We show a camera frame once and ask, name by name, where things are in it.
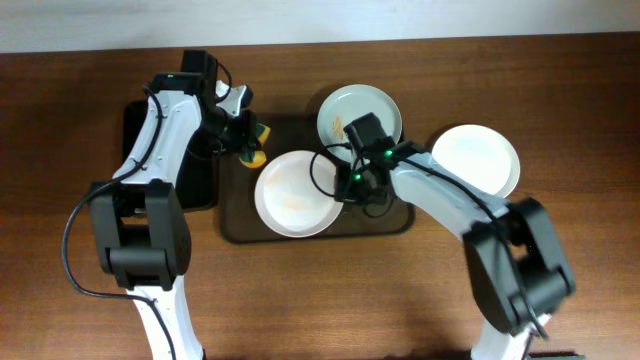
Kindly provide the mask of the green yellow sponge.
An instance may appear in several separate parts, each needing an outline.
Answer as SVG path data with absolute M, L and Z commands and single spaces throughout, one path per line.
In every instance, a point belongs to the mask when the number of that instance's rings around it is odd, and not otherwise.
M 262 124 L 257 123 L 255 126 L 255 134 L 251 138 L 250 143 L 245 146 L 239 153 L 238 157 L 242 165 L 247 168 L 260 168 L 266 163 L 266 154 L 263 146 L 266 143 L 271 129 Z

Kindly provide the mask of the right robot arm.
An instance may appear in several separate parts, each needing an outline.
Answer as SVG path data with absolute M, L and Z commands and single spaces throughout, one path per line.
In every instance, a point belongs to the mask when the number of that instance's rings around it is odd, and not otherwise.
M 463 244 L 484 325 L 472 359 L 525 359 L 535 338 L 576 290 L 576 278 L 551 218 L 535 199 L 511 202 L 479 190 L 419 145 L 379 141 L 349 148 L 353 163 L 344 197 L 362 199 L 384 186 L 439 222 Z

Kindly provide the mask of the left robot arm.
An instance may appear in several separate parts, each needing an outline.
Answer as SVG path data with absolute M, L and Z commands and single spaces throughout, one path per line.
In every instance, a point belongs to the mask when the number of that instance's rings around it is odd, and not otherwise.
M 153 357 L 203 359 L 186 300 L 192 246 L 180 193 L 200 190 L 188 174 L 212 185 L 214 156 L 260 150 L 253 93 L 192 72 L 160 74 L 146 93 L 135 143 L 86 203 L 100 266 L 138 308 Z

